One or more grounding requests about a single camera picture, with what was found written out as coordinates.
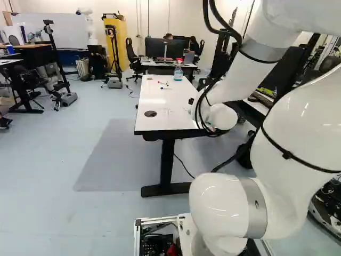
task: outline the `water bottle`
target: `water bottle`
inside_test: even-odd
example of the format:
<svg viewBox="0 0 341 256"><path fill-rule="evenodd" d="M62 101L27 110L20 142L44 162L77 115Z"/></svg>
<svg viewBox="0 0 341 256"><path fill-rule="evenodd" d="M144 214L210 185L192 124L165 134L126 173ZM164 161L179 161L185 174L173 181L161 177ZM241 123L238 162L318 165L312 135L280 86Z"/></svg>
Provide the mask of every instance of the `water bottle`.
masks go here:
<svg viewBox="0 0 341 256"><path fill-rule="evenodd" d="M181 69L180 64L176 65L176 68L174 70L174 80L175 81L181 81L183 77L183 71Z"/></svg>

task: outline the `laptop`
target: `laptop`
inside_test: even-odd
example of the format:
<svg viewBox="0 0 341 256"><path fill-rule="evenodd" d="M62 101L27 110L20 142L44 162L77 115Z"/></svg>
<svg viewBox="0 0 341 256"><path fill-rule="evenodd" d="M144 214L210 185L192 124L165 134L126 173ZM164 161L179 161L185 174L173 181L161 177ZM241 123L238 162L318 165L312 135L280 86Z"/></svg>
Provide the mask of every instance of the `laptop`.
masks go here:
<svg viewBox="0 0 341 256"><path fill-rule="evenodd" d="M183 61L183 64L192 64L194 62L194 52L185 53L185 59Z"/></svg>

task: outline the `floor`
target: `floor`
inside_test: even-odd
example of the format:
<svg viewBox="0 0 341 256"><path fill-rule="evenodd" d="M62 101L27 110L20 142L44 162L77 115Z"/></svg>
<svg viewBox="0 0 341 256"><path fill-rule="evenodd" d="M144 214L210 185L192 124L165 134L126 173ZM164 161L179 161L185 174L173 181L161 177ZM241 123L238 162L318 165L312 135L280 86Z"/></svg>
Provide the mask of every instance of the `floor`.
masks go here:
<svg viewBox="0 0 341 256"><path fill-rule="evenodd" d="M40 97L43 114L10 114L11 129L0 133L0 255L133 255L135 218L189 211L187 195L142 199L140 191L73 191L107 123L113 118L134 120L138 99L130 98L125 87L101 88L101 81L68 78L79 95L73 105L57 113L48 97ZM140 81L125 84L138 97ZM214 167L232 155L251 128L246 123L221 138L195 139L197 147L192 140L179 141L175 150L198 175L197 166ZM205 157L193 161L195 154ZM237 163L223 171L254 177ZM173 175L191 180L179 163ZM287 250L282 244L277 247Z"/></svg>

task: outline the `yellow panel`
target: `yellow panel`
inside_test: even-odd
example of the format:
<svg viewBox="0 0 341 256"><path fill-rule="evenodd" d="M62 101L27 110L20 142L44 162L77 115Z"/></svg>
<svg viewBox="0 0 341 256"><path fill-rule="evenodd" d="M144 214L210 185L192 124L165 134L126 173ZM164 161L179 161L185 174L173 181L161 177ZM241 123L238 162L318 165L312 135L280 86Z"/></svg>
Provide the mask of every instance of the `yellow panel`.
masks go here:
<svg viewBox="0 0 341 256"><path fill-rule="evenodd" d="M114 18L105 18L103 19L104 27L106 25L113 25L116 26L116 37L117 37L117 48L118 48L118 57L119 57L119 64L122 70L126 70L129 67L129 60L127 57L127 50L126 50L126 22L121 21ZM107 47L108 47L108 55L109 55L109 67L112 64L113 55L112 55L112 46L111 46L111 38L110 36L107 37Z"/></svg>

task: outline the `white wall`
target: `white wall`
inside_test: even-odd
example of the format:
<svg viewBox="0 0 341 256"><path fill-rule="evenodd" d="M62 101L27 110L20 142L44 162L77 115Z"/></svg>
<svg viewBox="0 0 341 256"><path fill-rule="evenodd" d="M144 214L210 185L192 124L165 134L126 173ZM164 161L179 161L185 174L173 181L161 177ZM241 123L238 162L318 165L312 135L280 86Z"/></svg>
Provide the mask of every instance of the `white wall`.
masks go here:
<svg viewBox="0 0 341 256"><path fill-rule="evenodd" d="M18 1L20 0L11 0L14 12L19 12L21 10ZM6 20L2 14L3 11L9 12L11 11L11 7L8 0L0 0L0 25L6 25Z"/></svg>
<svg viewBox="0 0 341 256"><path fill-rule="evenodd" d="M139 40L137 35L136 0L17 0L21 12L44 12L44 13L74 13L78 7L91 8L96 35L99 42L105 45L105 36L102 13L117 12L118 10L126 17L127 36L133 39L133 46L137 53ZM228 21L233 10L238 5L237 17L234 22L236 30L241 31L245 20L247 9L251 0L216 0L221 16ZM148 34L148 0L137 0L138 7L141 5L141 34L146 37ZM149 0L149 35L162 37L167 32L174 35L191 36L195 35L198 41L205 40L205 48L200 58L201 68L211 67L217 35L210 33L204 23L201 0L170 0L169 31L168 28L169 0ZM222 26L210 15L214 28Z"/></svg>

